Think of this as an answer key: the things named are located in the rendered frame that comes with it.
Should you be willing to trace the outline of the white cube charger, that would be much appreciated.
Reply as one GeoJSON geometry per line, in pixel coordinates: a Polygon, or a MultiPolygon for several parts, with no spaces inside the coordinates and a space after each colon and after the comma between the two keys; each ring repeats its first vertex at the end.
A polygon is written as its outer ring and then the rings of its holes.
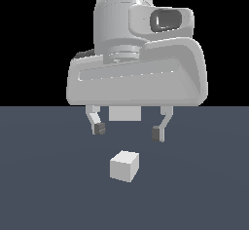
{"type": "Polygon", "coordinates": [[[110,177],[131,182],[139,170],[139,154],[121,151],[110,160],[110,177]]]}

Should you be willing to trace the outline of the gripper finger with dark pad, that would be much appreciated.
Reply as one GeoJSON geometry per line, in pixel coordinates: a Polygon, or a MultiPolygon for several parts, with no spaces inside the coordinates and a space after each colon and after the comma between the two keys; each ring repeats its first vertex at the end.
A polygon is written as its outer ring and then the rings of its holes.
{"type": "Polygon", "coordinates": [[[86,106],[86,115],[91,124],[91,130],[93,134],[105,134],[105,124],[100,120],[98,113],[100,107],[95,105],[86,106]]]}
{"type": "Polygon", "coordinates": [[[158,126],[152,127],[152,140],[164,142],[164,129],[173,116],[172,106],[162,106],[160,114],[163,116],[161,123],[158,126]]]}

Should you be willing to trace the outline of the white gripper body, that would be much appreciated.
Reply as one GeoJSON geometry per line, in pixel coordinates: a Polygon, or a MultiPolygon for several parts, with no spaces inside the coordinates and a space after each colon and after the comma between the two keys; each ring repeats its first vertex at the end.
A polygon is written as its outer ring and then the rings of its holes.
{"type": "Polygon", "coordinates": [[[203,50],[195,40],[149,42],[139,60],[70,62],[66,98],[71,105],[198,106],[207,98],[203,50]]]}

